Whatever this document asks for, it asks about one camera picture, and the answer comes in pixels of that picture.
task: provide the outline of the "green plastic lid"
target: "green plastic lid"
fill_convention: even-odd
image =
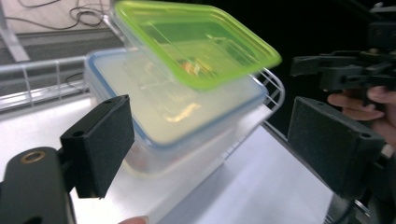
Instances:
[[[211,89],[281,62],[270,45],[211,6],[119,1],[115,22],[137,47],[154,53],[182,83]]]

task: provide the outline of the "wire shelf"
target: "wire shelf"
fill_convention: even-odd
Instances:
[[[0,112],[88,93],[84,62],[78,56],[0,66]]]
[[[273,115],[285,101],[285,88],[280,79],[266,68],[259,73],[259,80],[262,80],[262,85],[268,90],[267,98],[263,103],[268,106]]]

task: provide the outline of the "stacked containers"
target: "stacked containers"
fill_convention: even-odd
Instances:
[[[208,14],[218,18],[217,9],[120,1],[114,11],[114,21],[138,49],[93,52],[85,75],[100,101],[130,95],[136,146],[127,161],[134,170],[163,173],[232,130],[265,99],[267,90],[248,74],[277,64],[280,57],[230,18],[237,32],[212,24]],[[191,17],[177,18],[186,13]],[[231,146],[233,139],[224,141]]]

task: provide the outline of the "finger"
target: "finger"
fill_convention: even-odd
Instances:
[[[370,90],[367,92],[367,96],[372,101],[378,102],[380,104],[396,105],[396,91],[389,91],[383,86],[370,88]]]
[[[147,217],[131,217],[123,220],[119,224],[149,224]]]
[[[355,120],[372,120],[379,119],[385,116],[385,113],[378,110],[360,111],[350,108],[343,108],[343,114]]]
[[[343,94],[345,96],[349,96],[351,98],[357,98],[360,99],[363,95],[363,89],[349,89],[349,90],[343,90]]]
[[[370,105],[364,106],[363,100],[350,98],[348,96],[345,96],[343,93],[330,94],[327,97],[327,101],[331,105],[341,106],[341,107],[358,110],[358,111],[369,112],[369,111],[375,110],[375,105],[370,104]]]
[[[386,118],[390,125],[396,127],[396,105],[387,104],[385,107]]]
[[[396,147],[396,127],[392,126],[386,119],[378,119],[372,123],[372,129],[384,137],[385,141]]]

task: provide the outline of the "black cable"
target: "black cable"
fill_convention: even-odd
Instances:
[[[37,6],[34,6],[34,7],[46,6],[46,5],[49,5],[49,4],[54,3],[54,2],[56,2],[56,1],[53,1],[53,2],[50,2],[50,3],[47,3],[47,4],[37,5]],[[28,23],[31,23],[31,24],[36,25],[36,26],[40,26],[40,27],[43,27],[43,28],[51,29],[51,30],[57,30],[57,31],[63,31],[63,30],[71,29],[71,28],[73,28],[73,27],[76,27],[76,26],[79,25],[80,23],[81,23],[81,24],[84,24],[84,25],[87,25],[87,26],[90,26],[90,27],[97,27],[97,26],[99,26],[99,25],[102,24],[102,22],[103,22],[103,15],[105,14],[104,5],[103,5],[103,3],[102,3],[102,0],[99,0],[99,2],[100,2],[100,3],[99,3],[98,5],[101,7],[100,10],[99,10],[99,9],[95,9],[95,8],[90,8],[90,7],[80,7],[80,6],[79,6],[79,0],[77,0],[77,6],[74,7],[74,8],[71,8],[71,9],[69,10],[69,15],[70,15],[70,17],[72,17],[72,19],[75,20],[76,23],[74,23],[74,24],[72,24],[72,25],[70,25],[70,26],[66,26],[66,27],[53,27],[53,26],[48,26],[48,25],[45,25],[45,24],[42,24],[42,23],[38,23],[38,22],[35,22],[35,21],[26,20],[26,19],[23,19],[23,18],[17,18],[17,17],[6,17],[6,20],[28,22]],[[74,16],[74,15],[73,15],[73,11],[74,11],[74,10],[80,10],[80,9],[86,9],[86,10],[84,10],[84,11],[79,11],[79,12]],[[90,23],[90,22],[85,22],[85,21],[83,21],[81,18],[82,18],[83,16],[87,16],[87,15],[92,15],[92,16],[98,17],[98,18],[99,18],[99,22]]]
[[[28,5],[25,5],[25,4],[22,2],[22,0],[18,0],[18,2],[20,3],[20,5],[23,6],[23,7],[44,7],[44,6],[47,6],[47,5],[56,3],[56,2],[60,2],[60,1],[61,1],[61,0],[54,0],[54,1],[51,1],[51,2],[48,2],[48,3],[44,3],[44,4],[40,4],[40,5],[31,5],[31,6],[28,6]]]
[[[349,216],[349,214],[352,212],[354,207],[355,207],[355,202],[351,201],[348,204],[348,206],[347,206],[346,210],[344,211],[344,213],[338,219],[336,219],[335,221],[331,222],[330,224],[341,224],[341,223],[343,223],[346,220],[346,218]]]
[[[67,86],[69,86],[69,87],[71,87],[71,88],[73,88],[73,89],[76,89],[76,90],[78,90],[78,91],[84,91],[84,90],[82,90],[82,89],[80,89],[80,88],[75,87],[74,85],[72,85],[72,84],[70,83],[70,78],[76,77],[76,76],[80,76],[80,75],[82,75],[82,72],[80,72],[80,73],[75,73],[74,75],[68,76],[67,78],[64,79],[64,82],[67,84]]]

